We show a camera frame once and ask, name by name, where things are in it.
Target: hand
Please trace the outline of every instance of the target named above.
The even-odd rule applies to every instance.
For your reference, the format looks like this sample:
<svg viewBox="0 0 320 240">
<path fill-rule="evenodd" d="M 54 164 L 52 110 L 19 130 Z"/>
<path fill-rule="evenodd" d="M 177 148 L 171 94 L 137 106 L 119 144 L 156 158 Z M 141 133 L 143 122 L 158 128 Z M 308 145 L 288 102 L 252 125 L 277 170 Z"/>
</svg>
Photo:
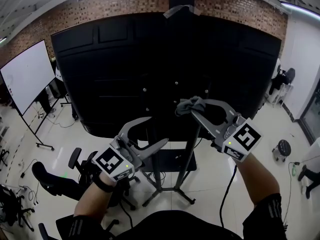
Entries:
<svg viewBox="0 0 320 240">
<path fill-rule="evenodd" d="M 103 171 L 100 173 L 99 178 L 104 184 L 108 186 L 115 187 L 117 185 L 117 182 L 114 182 L 112 179 L 110 179 L 108 175 L 106 175 Z"/>
</svg>

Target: black shoe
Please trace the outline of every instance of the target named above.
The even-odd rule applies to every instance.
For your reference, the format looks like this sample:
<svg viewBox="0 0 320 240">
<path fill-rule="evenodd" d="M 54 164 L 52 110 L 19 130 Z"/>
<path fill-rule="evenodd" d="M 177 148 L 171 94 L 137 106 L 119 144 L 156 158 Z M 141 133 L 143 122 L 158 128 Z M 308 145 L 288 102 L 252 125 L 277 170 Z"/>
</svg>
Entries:
<svg viewBox="0 0 320 240">
<path fill-rule="evenodd" d="M 302 178 L 305 176 L 306 170 L 307 170 L 307 166 L 306 165 L 302 166 L 302 170 L 301 170 L 299 177 L 298 177 L 298 182 L 300 182 L 302 180 Z"/>
<path fill-rule="evenodd" d="M 310 198 L 310 191 L 308 191 L 308 188 L 305 191 L 305 196 L 306 196 L 306 199 Z"/>
</svg>

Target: round stool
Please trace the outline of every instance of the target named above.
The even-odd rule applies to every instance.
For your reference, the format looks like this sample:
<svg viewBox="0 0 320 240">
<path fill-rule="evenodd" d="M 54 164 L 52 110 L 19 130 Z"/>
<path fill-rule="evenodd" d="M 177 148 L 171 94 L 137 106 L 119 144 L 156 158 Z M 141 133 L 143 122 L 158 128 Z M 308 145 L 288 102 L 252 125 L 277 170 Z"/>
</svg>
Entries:
<svg viewBox="0 0 320 240">
<path fill-rule="evenodd" d="M 283 162 L 291 154 L 291 146 L 288 141 L 282 139 L 279 141 L 278 145 L 272 150 L 272 154 L 276 161 L 282 159 Z"/>
</svg>

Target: forearm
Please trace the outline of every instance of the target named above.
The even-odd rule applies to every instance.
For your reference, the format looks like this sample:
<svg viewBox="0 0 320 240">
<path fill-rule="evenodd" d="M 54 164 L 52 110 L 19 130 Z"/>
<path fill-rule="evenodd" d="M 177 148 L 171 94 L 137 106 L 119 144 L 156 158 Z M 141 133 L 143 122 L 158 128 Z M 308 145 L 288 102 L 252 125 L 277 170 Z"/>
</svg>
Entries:
<svg viewBox="0 0 320 240">
<path fill-rule="evenodd" d="M 109 179 L 103 172 L 99 177 L 101 181 L 107 185 L 116 185 L 115 182 Z M 96 219 L 100 223 L 107 210 L 111 195 L 112 193 L 107 193 L 101 190 L 95 183 L 92 183 L 77 203 L 74 216 L 88 216 Z"/>
<path fill-rule="evenodd" d="M 235 163 L 242 175 L 251 201 L 257 205 L 271 194 L 280 193 L 276 178 L 255 158 L 249 154 L 243 162 Z"/>
</svg>

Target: black monitor back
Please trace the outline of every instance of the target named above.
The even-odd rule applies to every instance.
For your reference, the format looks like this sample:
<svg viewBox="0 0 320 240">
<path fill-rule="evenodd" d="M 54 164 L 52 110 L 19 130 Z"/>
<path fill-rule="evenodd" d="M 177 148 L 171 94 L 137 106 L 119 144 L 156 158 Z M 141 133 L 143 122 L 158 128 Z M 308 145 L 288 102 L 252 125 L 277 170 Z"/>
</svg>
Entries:
<svg viewBox="0 0 320 240">
<path fill-rule="evenodd" d="M 265 32 L 187 9 L 169 19 L 153 12 L 91 21 L 51 39 L 66 89 L 90 134 L 113 138 L 126 122 L 154 116 L 158 137 L 171 141 L 185 141 L 193 123 L 175 116 L 183 98 L 223 100 L 253 118 L 281 47 L 281 40 Z M 217 124 L 224 115 L 206 109 Z M 144 131 L 137 134 L 146 138 Z"/>
</svg>

